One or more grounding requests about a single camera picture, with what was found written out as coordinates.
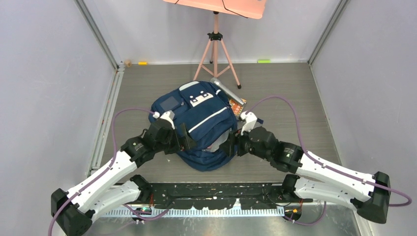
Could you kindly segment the orange calculator toy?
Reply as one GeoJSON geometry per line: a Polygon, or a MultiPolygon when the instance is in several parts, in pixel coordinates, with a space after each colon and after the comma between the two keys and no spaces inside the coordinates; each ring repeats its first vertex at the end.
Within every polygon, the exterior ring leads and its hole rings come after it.
{"type": "Polygon", "coordinates": [[[234,113],[234,115],[237,119],[239,119],[240,114],[243,112],[243,109],[244,109],[244,107],[246,105],[246,102],[247,102],[245,99],[242,99],[242,101],[243,101],[243,105],[237,103],[235,100],[233,100],[231,98],[229,99],[229,104],[230,104],[230,106],[233,110],[233,113],[234,113]]]}

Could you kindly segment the pink music stand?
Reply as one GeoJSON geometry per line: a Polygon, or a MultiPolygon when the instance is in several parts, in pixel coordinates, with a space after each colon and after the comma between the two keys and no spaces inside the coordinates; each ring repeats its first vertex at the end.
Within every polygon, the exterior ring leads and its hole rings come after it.
{"type": "Polygon", "coordinates": [[[246,19],[261,19],[266,7],[265,0],[169,0],[168,3],[194,7],[211,11],[214,17],[213,30],[208,33],[208,42],[202,58],[198,64],[193,80],[197,80],[201,69],[218,78],[228,70],[231,70],[237,84],[241,89],[241,83],[236,74],[236,70],[224,43],[223,35],[219,32],[219,14],[230,14],[246,19]],[[218,70],[218,46],[221,46],[225,54],[228,66],[223,70],[218,70]]]}

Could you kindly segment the small cork piece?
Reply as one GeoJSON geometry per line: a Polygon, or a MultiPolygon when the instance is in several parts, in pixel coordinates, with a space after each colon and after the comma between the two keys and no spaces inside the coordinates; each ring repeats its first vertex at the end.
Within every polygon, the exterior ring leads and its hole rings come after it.
{"type": "Polygon", "coordinates": [[[125,60],[125,61],[124,61],[124,65],[125,65],[126,67],[131,67],[131,66],[132,66],[131,60],[125,60]]]}

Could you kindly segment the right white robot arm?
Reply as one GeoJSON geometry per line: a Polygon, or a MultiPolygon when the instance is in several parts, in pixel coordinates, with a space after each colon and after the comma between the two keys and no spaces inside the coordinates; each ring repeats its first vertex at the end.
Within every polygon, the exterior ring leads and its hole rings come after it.
{"type": "Polygon", "coordinates": [[[316,199],[355,210],[374,223],[387,221],[390,180],[385,173],[372,175],[349,170],[298,145],[279,141],[263,127],[231,131],[220,149],[228,156],[252,154],[286,173],[280,196],[288,202],[316,199]]]}

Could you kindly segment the green tape piece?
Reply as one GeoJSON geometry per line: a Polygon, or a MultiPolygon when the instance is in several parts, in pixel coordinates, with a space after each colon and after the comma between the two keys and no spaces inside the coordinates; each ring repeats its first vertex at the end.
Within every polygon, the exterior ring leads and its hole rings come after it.
{"type": "Polygon", "coordinates": [[[259,59],[257,60],[257,63],[270,63],[271,61],[269,59],[259,59]]]}

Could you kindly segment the silver microphone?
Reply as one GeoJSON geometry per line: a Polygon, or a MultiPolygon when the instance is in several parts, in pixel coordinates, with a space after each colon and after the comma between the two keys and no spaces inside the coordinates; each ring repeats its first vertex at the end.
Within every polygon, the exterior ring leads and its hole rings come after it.
{"type": "Polygon", "coordinates": [[[238,95],[236,95],[234,92],[232,92],[230,89],[228,89],[224,84],[221,83],[219,79],[216,77],[211,78],[211,83],[217,85],[230,99],[235,101],[241,106],[244,106],[246,102],[243,101],[242,98],[240,98],[238,95]]]}

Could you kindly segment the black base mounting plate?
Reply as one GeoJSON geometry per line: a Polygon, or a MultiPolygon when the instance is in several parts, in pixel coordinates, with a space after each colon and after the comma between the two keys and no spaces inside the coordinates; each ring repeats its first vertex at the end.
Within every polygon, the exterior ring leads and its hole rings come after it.
{"type": "Polygon", "coordinates": [[[157,209],[202,210],[272,209],[302,200],[285,194],[280,183],[232,182],[232,183],[150,183],[144,193],[133,200],[157,209]]]}

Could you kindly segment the navy blue student backpack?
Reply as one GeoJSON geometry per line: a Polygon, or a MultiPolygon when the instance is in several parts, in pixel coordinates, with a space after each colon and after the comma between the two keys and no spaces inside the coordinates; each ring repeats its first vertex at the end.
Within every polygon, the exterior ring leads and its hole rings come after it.
{"type": "Polygon", "coordinates": [[[159,97],[151,105],[153,113],[174,113],[173,123],[182,136],[184,124],[188,135],[196,142],[178,156],[191,168],[213,171],[229,163],[234,155],[220,149],[229,132],[237,130],[238,119],[230,99],[219,86],[211,82],[192,81],[159,97]]]}

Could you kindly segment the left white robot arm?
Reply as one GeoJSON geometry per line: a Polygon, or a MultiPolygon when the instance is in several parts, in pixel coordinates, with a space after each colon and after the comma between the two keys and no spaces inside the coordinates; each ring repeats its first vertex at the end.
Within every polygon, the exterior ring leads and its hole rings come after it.
{"type": "Polygon", "coordinates": [[[185,124],[177,130],[170,119],[158,118],[142,135],[128,139],[112,159],[90,177],[67,191],[58,188],[51,194],[53,220],[48,234],[52,234],[55,223],[67,236],[85,234],[93,223],[93,216],[98,214],[93,205],[113,184],[159,152],[172,154],[196,145],[185,124]]]}

